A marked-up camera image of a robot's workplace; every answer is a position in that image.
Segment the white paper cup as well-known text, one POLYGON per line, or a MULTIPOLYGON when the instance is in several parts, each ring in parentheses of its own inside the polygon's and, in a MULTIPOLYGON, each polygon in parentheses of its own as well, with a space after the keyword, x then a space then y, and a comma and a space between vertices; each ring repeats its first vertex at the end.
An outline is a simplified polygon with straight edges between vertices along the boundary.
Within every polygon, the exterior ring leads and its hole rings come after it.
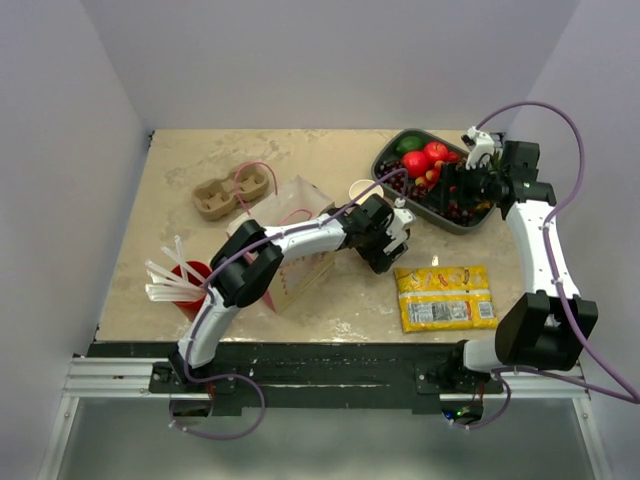
POLYGON ((371 179, 361 179, 354 182, 349 188, 349 199, 355 200, 357 204, 363 204, 372 195, 384 197, 384 190, 381 185, 371 179))

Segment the brown paper bag pink handles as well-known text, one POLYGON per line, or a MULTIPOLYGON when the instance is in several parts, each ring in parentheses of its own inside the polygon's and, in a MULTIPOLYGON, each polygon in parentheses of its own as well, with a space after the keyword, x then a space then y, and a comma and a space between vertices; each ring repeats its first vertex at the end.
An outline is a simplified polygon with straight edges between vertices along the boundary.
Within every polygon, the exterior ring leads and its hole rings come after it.
MULTIPOLYGON (((267 184, 269 176, 256 163, 243 165, 231 172, 231 195, 233 198, 246 189, 261 183, 267 184)), ((260 225, 290 226, 311 220, 334 206, 334 201, 300 176, 274 188, 274 191, 253 206, 242 202, 244 212, 232 220, 226 234, 232 235, 245 220, 254 219, 260 225)), ((304 290, 334 263, 333 253, 303 256, 296 260, 285 260, 277 270, 263 301, 271 310, 285 310, 304 290)))

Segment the cardboard cup carrier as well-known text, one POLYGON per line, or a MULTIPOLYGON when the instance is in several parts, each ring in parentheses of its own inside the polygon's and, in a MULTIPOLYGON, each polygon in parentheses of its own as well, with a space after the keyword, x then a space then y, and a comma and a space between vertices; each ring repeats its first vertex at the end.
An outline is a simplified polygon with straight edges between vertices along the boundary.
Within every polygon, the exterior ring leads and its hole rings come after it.
POLYGON ((213 178, 196 186, 191 200, 206 221, 216 221, 232 213, 238 206, 246 209, 251 201, 262 197, 270 185, 263 167, 243 164, 225 177, 213 178))

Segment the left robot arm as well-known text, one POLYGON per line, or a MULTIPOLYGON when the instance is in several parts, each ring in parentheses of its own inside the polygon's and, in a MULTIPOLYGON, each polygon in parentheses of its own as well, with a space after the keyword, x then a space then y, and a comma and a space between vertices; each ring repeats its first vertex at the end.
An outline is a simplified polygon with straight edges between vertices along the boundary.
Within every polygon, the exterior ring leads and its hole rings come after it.
POLYGON ((353 249, 374 273, 385 273, 408 250, 415 220, 402 200, 391 205, 374 194, 361 205, 350 202, 300 223, 243 222, 210 261, 202 306, 169 357, 173 382, 185 392, 196 392, 222 377, 206 373, 220 340, 241 309, 266 294, 281 266, 353 249))

